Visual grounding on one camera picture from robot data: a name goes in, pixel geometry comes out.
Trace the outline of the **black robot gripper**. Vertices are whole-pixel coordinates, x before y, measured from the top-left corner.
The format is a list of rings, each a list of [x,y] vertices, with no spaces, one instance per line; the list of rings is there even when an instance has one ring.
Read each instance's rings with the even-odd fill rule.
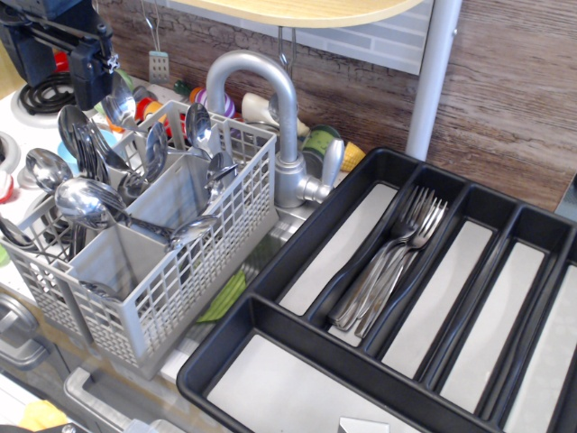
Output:
[[[69,55],[77,105],[88,110],[113,87],[112,28],[90,1],[3,1],[1,42],[19,75],[37,85],[56,70],[54,51]]]

